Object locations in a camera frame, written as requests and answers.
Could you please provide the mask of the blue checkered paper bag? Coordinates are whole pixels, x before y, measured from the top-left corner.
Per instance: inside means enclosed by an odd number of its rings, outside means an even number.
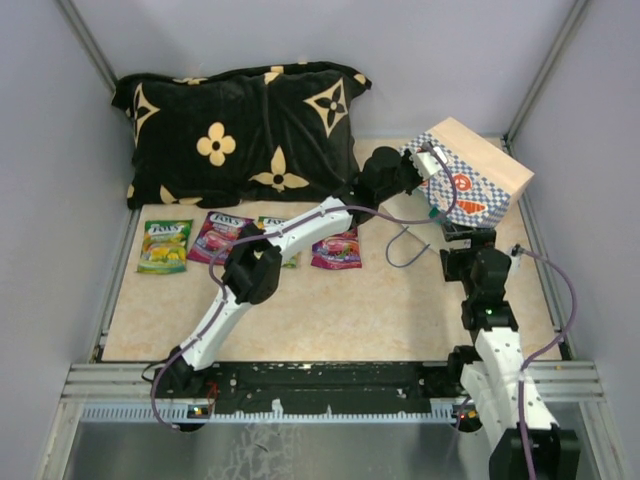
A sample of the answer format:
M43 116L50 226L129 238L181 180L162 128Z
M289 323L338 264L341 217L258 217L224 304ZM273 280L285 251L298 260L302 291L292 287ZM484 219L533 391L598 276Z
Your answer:
M415 151L431 142L447 156L443 170L411 195L400 194L383 203L405 222L424 220L435 207L455 208L449 222L463 227L495 228L517 204L534 173L458 120L449 117L399 148Z

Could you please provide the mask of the red teal snack packet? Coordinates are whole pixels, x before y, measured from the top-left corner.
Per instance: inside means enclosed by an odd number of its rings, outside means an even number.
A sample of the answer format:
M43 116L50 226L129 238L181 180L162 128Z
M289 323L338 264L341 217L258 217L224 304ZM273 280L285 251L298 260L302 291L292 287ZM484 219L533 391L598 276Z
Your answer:
M358 229L329 236L312 246L311 265L324 270L360 269Z

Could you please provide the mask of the yellow green snack packet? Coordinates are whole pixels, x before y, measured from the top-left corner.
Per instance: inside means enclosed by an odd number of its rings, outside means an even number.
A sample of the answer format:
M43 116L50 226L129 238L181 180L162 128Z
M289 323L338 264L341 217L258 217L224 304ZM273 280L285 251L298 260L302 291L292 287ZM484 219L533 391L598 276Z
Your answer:
M259 216L257 219L257 226L263 230L279 226L286 222L286 219L272 216ZM298 267L300 254L297 253L282 263L283 268L295 269Z

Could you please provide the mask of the purple snack packet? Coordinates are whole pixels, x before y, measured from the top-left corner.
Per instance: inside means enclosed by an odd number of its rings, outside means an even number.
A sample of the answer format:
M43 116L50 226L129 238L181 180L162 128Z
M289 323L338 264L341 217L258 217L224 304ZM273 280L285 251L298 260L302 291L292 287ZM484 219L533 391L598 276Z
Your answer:
M223 265L231 251L230 244L238 239L241 231L253 220L219 211L207 213L204 223L187 259L209 264L215 258L215 265Z

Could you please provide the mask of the green Fox's candy bag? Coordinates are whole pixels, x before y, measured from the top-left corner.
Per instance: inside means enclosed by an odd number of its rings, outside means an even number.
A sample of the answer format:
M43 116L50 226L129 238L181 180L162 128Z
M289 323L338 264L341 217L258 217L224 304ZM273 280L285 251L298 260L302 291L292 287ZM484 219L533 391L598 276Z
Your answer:
M185 272L192 223L192 220L146 221L137 272L161 275Z

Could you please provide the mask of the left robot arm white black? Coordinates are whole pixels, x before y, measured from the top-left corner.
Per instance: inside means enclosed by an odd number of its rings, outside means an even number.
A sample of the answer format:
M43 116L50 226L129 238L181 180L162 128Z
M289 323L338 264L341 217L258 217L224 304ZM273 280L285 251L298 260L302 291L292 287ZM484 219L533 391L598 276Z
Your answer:
M277 290L282 264L295 254L335 234L357 227L379 211L381 203L411 194L430 177L417 153L399 153L379 147L365 161L355 180L316 207L281 224L261 229L249 224L229 246L218 293L195 330L171 350L155 374L151 397L194 397L208 384L208 373L218 352L239 320L251 307L268 300Z

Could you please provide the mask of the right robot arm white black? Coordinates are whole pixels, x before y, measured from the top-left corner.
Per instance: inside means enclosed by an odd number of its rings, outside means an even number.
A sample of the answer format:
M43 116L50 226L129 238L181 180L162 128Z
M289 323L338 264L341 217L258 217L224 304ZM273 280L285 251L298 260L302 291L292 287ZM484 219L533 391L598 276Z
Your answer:
M514 260L533 252L515 245L502 252L496 232L456 224L441 227L445 241L463 247L440 252L447 282L462 284L461 320L472 343L449 354L446 380L474 403L492 452L492 479L574 479L580 443L560 427L542 399L528 368L537 353L523 352L519 325L506 300Z

